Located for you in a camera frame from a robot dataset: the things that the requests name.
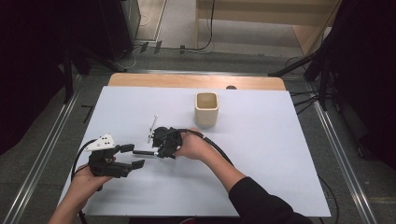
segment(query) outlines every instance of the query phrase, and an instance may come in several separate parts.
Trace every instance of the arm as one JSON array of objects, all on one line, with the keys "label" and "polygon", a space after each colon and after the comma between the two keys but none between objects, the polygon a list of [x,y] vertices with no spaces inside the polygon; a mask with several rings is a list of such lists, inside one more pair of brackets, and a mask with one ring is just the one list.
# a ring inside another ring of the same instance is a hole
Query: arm
[{"label": "arm", "polygon": [[183,145],[175,156],[185,156],[206,164],[229,192],[242,223],[312,223],[307,217],[294,213],[282,199],[270,195],[253,179],[234,168],[200,137],[192,133],[183,133],[182,137]]},{"label": "arm", "polygon": [[88,166],[79,170],[50,218],[49,224],[74,223],[77,213],[85,206],[88,199],[111,178],[111,176],[94,176]]},{"label": "arm", "polygon": [[202,161],[212,170],[227,192],[230,192],[239,180],[246,177],[200,137],[192,133],[183,133],[182,137],[183,146],[175,153],[175,156]]}]

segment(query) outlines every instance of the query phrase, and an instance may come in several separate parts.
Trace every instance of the white tabletop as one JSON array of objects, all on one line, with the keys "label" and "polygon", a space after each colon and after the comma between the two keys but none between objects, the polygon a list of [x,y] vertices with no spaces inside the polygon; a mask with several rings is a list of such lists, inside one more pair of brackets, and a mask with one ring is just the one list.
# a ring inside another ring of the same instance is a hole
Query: white tabletop
[{"label": "white tabletop", "polygon": [[[104,87],[81,145],[111,133],[118,145],[153,150],[147,139],[154,115],[159,115],[157,127],[193,127],[194,95],[203,91],[218,93],[219,117],[216,126],[202,132],[236,168],[294,211],[308,217],[330,216],[288,91]],[[90,154],[83,152],[78,165]],[[144,158],[146,163],[128,177],[106,183],[85,206],[87,215],[237,216],[224,187],[199,161],[132,153],[116,157],[118,162]],[[69,184],[68,178],[62,197]]]}]

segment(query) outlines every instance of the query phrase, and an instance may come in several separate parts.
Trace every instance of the black jacket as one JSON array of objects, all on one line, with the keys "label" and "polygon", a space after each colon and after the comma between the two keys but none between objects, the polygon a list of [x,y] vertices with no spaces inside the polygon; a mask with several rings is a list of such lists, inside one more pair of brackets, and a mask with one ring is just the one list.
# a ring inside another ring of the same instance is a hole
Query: black jacket
[{"label": "black jacket", "polygon": [[309,218],[293,212],[290,205],[269,194],[250,177],[236,183],[230,190],[229,198],[241,217],[241,223],[312,223]]}]

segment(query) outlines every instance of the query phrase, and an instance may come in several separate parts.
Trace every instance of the black wire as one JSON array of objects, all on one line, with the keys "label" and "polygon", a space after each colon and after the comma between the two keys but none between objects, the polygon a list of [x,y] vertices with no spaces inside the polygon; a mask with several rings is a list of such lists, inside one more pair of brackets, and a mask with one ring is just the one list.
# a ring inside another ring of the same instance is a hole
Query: black wire
[{"label": "black wire", "polygon": [[309,105],[307,105],[306,107],[304,107],[303,109],[299,110],[297,112],[297,115],[303,113],[309,106],[311,106],[315,101],[311,101],[311,103],[309,103]]},{"label": "black wire", "polygon": [[[296,56],[296,57],[291,57],[291,58],[289,58],[289,59],[286,61],[286,63],[285,63],[285,67],[288,66],[288,63],[289,63],[290,60],[296,59],[296,58],[303,58],[303,57]],[[291,73],[292,75],[303,75],[303,74],[296,74],[296,73],[292,73],[292,72],[290,72],[290,73]]]},{"label": "black wire", "polygon": [[290,96],[309,94],[309,93],[317,93],[317,91],[291,91],[291,92],[289,92]]},{"label": "black wire", "polygon": [[197,135],[198,137],[204,139],[204,141],[206,141],[210,146],[212,146],[227,162],[229,162],[233,166],[233,163],[228,158],[228,156],[224,153],[224,151],[218,145],[216,145],[216,143],[214,143],[208,137],[204,136],[202,133],[199,133],[199,132],[196,132],[196,131],[193,131],[190,129],[175,129],[172,132],[166,133],[165,135],[167,135],[169,133],[173,133],[173,132],[193,133],[193,134]]},{"label": "black wire", "polygon": [[[85,148],[87,145],[89,145],[90,143],[94,142],[94,141],[96,141],[96,140],[91,140],[91,141],[87,142],[86,144],[84,144],[84,146],[82,146],[82,148],[79,149],[79,151],[78,151],[78,153],[77,153],[77,156],[76,156],[76,158],[75,158],[75,161],[74,161],[74,163],[73,163],[72,174],[70,175],[70,181],[73,181],[73,178],[75,177],[75,175],[76,175],[77,172],[79,172],[80,170],[82,170],[82,169],[84,169],[85,167],[88,166],[88,164],[87,164],[86,166],[84,166],[84,167],[82,167],[82,168],[80,168],[80,169],[78,169],[78,170],[76,171],[76,166],[77,166],[77,162],[78,162],[79,156],[81,155],[81,153],[82,153],[82,151],[84,150],[84,148]],[[81,220],[81,223],[82,223],[82,224],[88,224],[88,223],[87,223],[87,219],[85,219],[85,214],[82,212],[82,210],[79,210],[78,216],[79,216],[79,219]]]},{"label": "black wire", "polygon": [[79,149],[79,151],[78,151],[78,153],[77,153],[77,156],[76,156],[76,158],[75,158],[75,161],[74,161],[74,163],[73,163],[73,169],[72,169],[72,174],[70,175],[70,177],[71,177],[70,180],[73,180],[73,178],[74,178],[74,176],[75,176],[75,174],[76,174],[77,162],[78,162],[79,156],[81,155],[82,151],[84,150],[85,147],[87,147],[90,143],[92,143],[92,142],[94,142],[94,141],[96,141],[96,140],[91,140],[91,141],[87,142],[86,144],[84,144],[84,146],[82,146],[82,148]]},{"label": "black wire", "polygon": [[316,100],[316,99],[318,99],[318,97],[315,95],[315,96],[310,97],[310,98],[307,99],[307,100],[303,100],[303,101],[294,103],[294,106],[302,105],[302,104],[305,104],[305,103],[307,103],[307,102],[309,102],[309,101],[311,101],[311,100]]},{"label": "black wire", "polygon": [[327,187],[327,188],[329,189],[329,191],[330,191],[330,194],[331,194],[332,197],[334,198],[335,211],[336,211],[334,223],[337,224],[337,223],[338,223],[338,219],[339,219],[339,217],[340,217],[340,208],[338,207],[337,199],[335,198],[335,195],[334,195],[334,193],[332,192],[332,189],[331,189],[330,186],[326,183],[326,181],[324,181],[324,179],[323,179],[320,175],[318,175],[318,177],[319,177],[319,179],[323,182],[323,184],[326,185],[326,187]]}]

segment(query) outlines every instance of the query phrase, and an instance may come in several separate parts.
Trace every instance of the beige cup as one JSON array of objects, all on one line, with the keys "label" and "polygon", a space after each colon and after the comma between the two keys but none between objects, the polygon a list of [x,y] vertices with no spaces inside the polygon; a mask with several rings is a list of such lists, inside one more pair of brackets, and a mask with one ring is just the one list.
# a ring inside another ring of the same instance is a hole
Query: beige cup
[{"label": "beige cup", "polygon": [[195,123],[201,128],[216,124],[219,113],[219,96],[215,92],[199,92],[195,95]]}]

